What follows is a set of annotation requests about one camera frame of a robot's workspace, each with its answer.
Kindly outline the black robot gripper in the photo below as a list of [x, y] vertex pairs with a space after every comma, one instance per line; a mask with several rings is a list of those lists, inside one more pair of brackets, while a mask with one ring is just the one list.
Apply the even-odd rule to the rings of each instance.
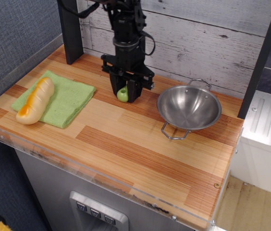
[[154, 73], [144, 64], [147, 54], [146, 43], [115, 44], [115, 55], [102, 55], [102, 71], [110, 75], [114, 95], [126, 86], [128, 102], [133, 103], [141, 96], [142, 88], [154, 88]]

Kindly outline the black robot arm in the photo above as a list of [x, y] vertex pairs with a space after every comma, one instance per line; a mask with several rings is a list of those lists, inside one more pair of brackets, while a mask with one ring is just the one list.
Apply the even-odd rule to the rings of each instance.
[[154, 72], [145, 65], [146, 38], [153, 39], [143, 29], [146, 16], [139, 0], [113, 0], [103, 5], [114, 31], [115, 55], [102, 55], [102, 70], [109, 73], [113, 93], [125, 90], [128, 102], [141, 96], [142, 89], [154, 88]]

